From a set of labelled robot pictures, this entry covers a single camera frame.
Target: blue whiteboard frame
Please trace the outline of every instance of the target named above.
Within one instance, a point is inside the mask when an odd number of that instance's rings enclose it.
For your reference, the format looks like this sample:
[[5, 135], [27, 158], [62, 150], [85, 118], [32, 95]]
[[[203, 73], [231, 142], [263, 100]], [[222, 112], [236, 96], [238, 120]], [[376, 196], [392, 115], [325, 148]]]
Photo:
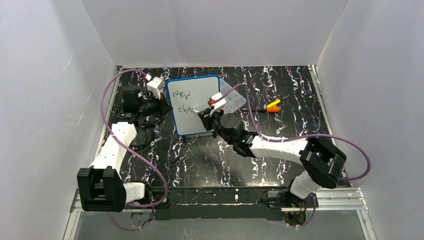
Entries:
[[[177, 78], [177, 79], [172, 79], [172, 80], [168, 80], [167, 82], [166, 82], [166, 91], [167, 91], [167, 93], [168, 93], [168, 99], [169, 99], [169, 103], [170, 103], [170, 105], [171, 105], [171, 107], [172, 107], [172, 101], [171, 101], [171, 96], [170, 96], [170, 90], [169, 90], [169, 88], [168, 88], [168, 84], [169, 83], [171, 83], [171, 82], [176, 82], [176, 81], [184, 81], [184, 80], [190, 80], [190, 79], [202, 79], [202, 78], [210, 78], [210, 77], [216, 77], [217, 79], [218, 79], [218, 92], [217, 93], [220, 93], [221, 92], [221, 86], [220, 86], [220, 76], [218, 76], [218, 75], [216, 75], [216, 74], [213, 74], [213, 75], [207, 75], [207, 76], [193, 76], [193, 77], [185, 77], [185, 78]], [[190, 136], [190, 135], [196, 135], [196, 134], [207, 134], [207, 133], [212, 133], [212, 132], [214, 132], [213, 130], [212, 131], [204, 131], [204, 132], [197, 132], [197, 133], [192, 133], [192, 134], [184, 134], [184, 135], [181, 135], [181, 134], [179, 134], [178, 133], [178, 128], [177, 128], [177, 124], [176, 124], [176, 122], [175, 122], [175, 116], [174, 116], [174, 111], [172, 111], [172, 118], [173, 118], [173, 124], [175, 124], [175, 131], [176, 131], [176, 134], [178, 135], [178, 136]]]

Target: white wall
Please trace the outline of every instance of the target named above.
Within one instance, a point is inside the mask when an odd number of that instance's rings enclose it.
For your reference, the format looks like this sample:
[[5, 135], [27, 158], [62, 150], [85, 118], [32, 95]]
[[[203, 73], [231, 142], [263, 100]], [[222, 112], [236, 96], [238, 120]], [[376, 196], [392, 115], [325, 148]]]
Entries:
[[82, 0], [117, 65], [315, 64], [346, 0]]
[[80, 0], [0, 1], [0, 239], [62, 239], [116, 67]]
[[[362, 188], [379, 239], [423, 239], [424, 2], [349, 0], [317, 63], [334, 134], [362, 145]], [[350, 176], [365, 170], [343, 148]]]

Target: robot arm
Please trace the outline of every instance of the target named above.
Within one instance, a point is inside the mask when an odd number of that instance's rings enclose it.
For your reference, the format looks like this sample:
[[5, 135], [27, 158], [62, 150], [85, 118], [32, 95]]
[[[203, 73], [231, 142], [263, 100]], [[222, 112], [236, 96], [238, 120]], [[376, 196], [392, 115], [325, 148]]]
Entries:
[[319, 137], [269, 142], [256, 132], [246, 131], [237, 114], [224, 114], [225, 99], [217, 103], [213, 101], [221, 96], [221, 93], [212, 96], [210, 108], [197, 113], [207, 131], [215, 130], [243, 157], [271, 157], [302, 164], [305, 171], [292, 180], [287, 189], [298, 200], [304, 200], [321, 187], [334, 189], [337, 186], [346, 155], [331, 141]]
[[[136, 127], [143, 124], [143, 118], [150, 115], [161, 118], [172, 109], [161, 95], [164, 84], [163, 79], [155, 77], [147, 83], [147, 90], [138, 85], [124, 88], [123, 112], [112, 120], [112, 132], [127, 147], [136, 137]], [[121, 212], [127, 203], [148, 195], [143, 182], [122, 183], [121, 164], [126, 153], [109, 136], [89, 167], [79, 170], [76, 178], [84, 211]]]

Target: black marble table surface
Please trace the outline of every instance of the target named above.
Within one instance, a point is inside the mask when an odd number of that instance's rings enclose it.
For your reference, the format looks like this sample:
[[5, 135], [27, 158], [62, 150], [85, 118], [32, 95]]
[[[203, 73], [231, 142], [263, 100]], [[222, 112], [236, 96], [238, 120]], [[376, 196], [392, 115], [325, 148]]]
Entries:
[[[195, 76], [218, 75], [231, 86], [246, 83], [252, 108], [263, 108], [276, 99], [283, 100], [278, 114], [257, 112], [259, 129], [268, 136], [295, 137], [328, 133], [321, 105], [307, 66], [254, 67], [165, 67], [141, 68], [153, 77], [165, 81]], [[129, 72], [121, 76], [111, 118], [122, 108], [122, 89], [128, 85], [145, 84], [140, 74]], [[244, 90], [238, 91], [245, 96]], [[247, 112], [239, 111], [245, 127], [254, 131]], [[165, 176], [169, 187], [286, 187], [302, 173], [297, 163], [269, 157], [251, 158], [236, 154], [222, 138], [187, 138], [183, 143], [176, 134], [172, 112], [155, 128], [151, 148], [142, 156], [151, 161]], [[153, 187], [163, 186], [154, 171], [141, 160], [127, 154], [122, 162], [124, 182], [147, 181]]]

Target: floor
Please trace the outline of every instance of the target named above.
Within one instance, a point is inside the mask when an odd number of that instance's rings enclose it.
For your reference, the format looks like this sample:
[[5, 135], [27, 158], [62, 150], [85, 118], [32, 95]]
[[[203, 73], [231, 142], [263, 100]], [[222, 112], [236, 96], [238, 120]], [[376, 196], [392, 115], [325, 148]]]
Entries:
[[[263, 108], [288, 96], [279, 105], [280, 113], [255, 115], [260, 130], [269, 136], [295, 137], [329, 132], [307, 66], [168, 67], [143, 68], [143, 71], [165, 81], [218, 75], [231, 86], [246, 83], [253, 108]], [[120, 78], [111, 118], [121, 110], [123, 87], [140, 84], [143, 82], [136, 73], [127, 73]], [[245, 126], [253, 131], [246, 112], [240, 111], [239, 114]], [[286, 187], [304, 170], [300, 164], [283, 159], [241, 157], [220, 137], [194, 136], [183, 143], [176, 134], [171, 112], [155, 132], [152, 148], [142, 155], [158, 167], [170, 187]], [[181, 159], [171, 164], [177, 157]], [[130, 154], [122, 163], [121, 176], [125, 182], [143, 180], [153, 187], [162, 186], [154, 171]]]
[[[112, 214], [126, 228], [134, 228], [148, 219], [141, 215], [137, 222], [130, 213]], [[355, 210], [317, 211], [314, 219], [299, 230], [282, 225], [282, 221], [265, 219], [176, 219], [154, 221], [142, 231], [124, 231], [115, 227], [105, 212], [82, 212], [76, 240], [365, 240]]]

